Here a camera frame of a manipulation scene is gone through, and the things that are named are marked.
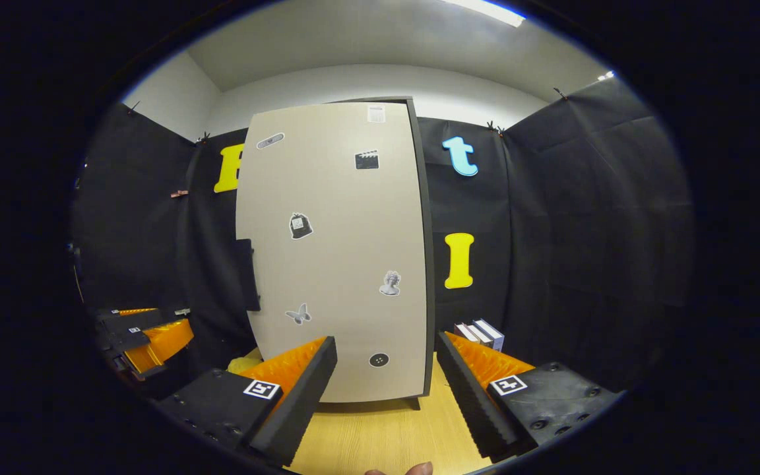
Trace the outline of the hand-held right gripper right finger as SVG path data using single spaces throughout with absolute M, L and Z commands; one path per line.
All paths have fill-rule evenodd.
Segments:
M 567 439 L 621 400 L 562 363 L 533 366 L 449 332 L 435 349 L 480 456 L 492 462 Z

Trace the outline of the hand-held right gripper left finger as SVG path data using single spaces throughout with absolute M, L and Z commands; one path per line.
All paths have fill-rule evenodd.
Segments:
M 290 466 L 337 361 L 335 337 L 317 338 L 240 373 L 208 370 L 156 409 L 230 456 Z

